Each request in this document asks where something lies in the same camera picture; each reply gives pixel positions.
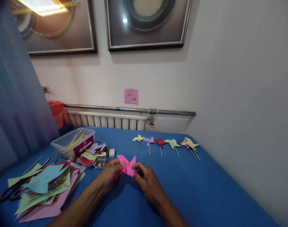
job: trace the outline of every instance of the scissors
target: scissors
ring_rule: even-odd
[[[44,166],[47,164],[47,162],[49,162],[49,160],[50,160],[50,158],[47,159],[46,162],[43,163],[42,167],[39,168],[38,170],[43,169]],[[14,184],[13,186],[11,186],[10,188],[5,189],[5,191],[2,192],[2,194],[0,194],[0,202],[4,202],[8,199],[10,201],[15,201],[15,200],[19,199],[19,197],[21,195],[22,185],[28,183],[30,181],[31,177],[33,177],[33,176],[22,179],[19,182],[17,182],[16,184]]]

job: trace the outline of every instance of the framed picture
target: framed picture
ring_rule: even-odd
[[[181,48],[192,0],[105,0],[108,50]]]
[[[8,1],[30,56],[97,53],[91,0]],[[61,4],[62,12],[35,11],[28,2]]]

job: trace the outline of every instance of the red pinwheel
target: red pinwheel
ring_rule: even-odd
[[[158,140],[155,140],[156,144],[158,144],[160,146],[160,149],[161,149],[161,155],[163,156],[162,154],[162,147],[163,145],[167,144],[167,142],[164,142],[160,137],[158,137]]]

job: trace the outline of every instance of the plastic storage box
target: plastic storage box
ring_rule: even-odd
[[[94,144],[94,134],[96,133],[96,131],[83,128],[81,134],[84,133],[86,137],[68,148],[65,147],[71,142],[77,131],[78,128],[50,143],[63,158],[71,159],[73,162],[75,162],[76,157],[79,157],[81,153]]]

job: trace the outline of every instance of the blue tablecloth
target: blue tablecloth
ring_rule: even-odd
[[[124,155],[129,161],[137,154],[138,142],[132,141],[140,134],[176,139],[181,143],[188,135],[111,129],[84,126],[93,129],[95,142],[106,142],[115,153]],[[199,146],[196,160],[185,146],[177,148],[180,157],[169,144],[164,145],[161,156],[160,147],[151,144],[151,156],[145,141],[139,145],[137,161],[152,168],[170,200],[190,226],[278,226],[277,223]],[[41,164],[56,157],[53,146],[41,148],[35,155],[28,157],[0,176],[0,193],[7,187],[7,179],[18,177],[43,155]],[[98,176],[102,170],[87,169],[86,175],[70,195],[62,210]],[[3,226],[46,226],[52,218],[18,224],[14,213],[18,201],[0,203],[0,222]],[[119,178],[111,192],[101,201],[92,214],[88,226],[163,226],[158,212],[151,207],[139,186],[130,176]]]

